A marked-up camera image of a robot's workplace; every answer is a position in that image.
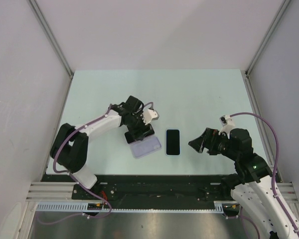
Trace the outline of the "lilac phone case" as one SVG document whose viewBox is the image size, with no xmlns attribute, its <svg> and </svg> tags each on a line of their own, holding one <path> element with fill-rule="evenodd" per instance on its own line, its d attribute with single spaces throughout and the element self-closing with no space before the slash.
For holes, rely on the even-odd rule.
<svg viewBox="0 0 299 239">
<path fill-rule="evenodd" d="M 136 141 L 130 144 L 130 149 L 135 159 L 154 153 L 160 150 L 161 147 L 162 145 L 156 136 L 150 136 L 142 141 Z"/>
</svg>

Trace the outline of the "purple-edged black phone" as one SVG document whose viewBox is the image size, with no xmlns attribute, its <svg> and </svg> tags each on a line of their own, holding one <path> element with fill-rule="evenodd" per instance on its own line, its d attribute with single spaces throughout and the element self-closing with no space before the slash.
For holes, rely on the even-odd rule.
<svg viewBox="0 0 299 239">
<path fill-rule="evenodd" d="M 128 131 L 125 132 L 124 136 L 128 144 L 131 144 L 136 141 L 142 141 L 146 137 L 152 136 L 154 134 L 153 129 L 148 130 L 137 130 L 137 131 Z"/>
</svg>

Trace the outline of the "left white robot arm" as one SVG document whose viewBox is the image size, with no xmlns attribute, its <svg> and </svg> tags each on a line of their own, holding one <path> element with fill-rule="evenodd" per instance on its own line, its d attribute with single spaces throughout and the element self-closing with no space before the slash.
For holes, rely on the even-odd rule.
<svg viewBox="0 0 299 239">
<path fill-rule="evenodd" d="M 102 134 L 121 126 L 127 127 L 125 139 L 128 144 L 142 141 L 154 135 L 151 122 L 159 118 L 153 103 L 144 104 L 134 96 L 125 102 L 109 105 L 100 117 L 82 125 L 63 124 L 50 150 L 53 159 L 53 171 L 59 173 L 56 166 L 61 165 L 64 173 L 69 174 L 83 187 L 83 194 L 89 199 L 99 196 L 98 179 L 86 165 L 89 143 Z"/>
</svg>

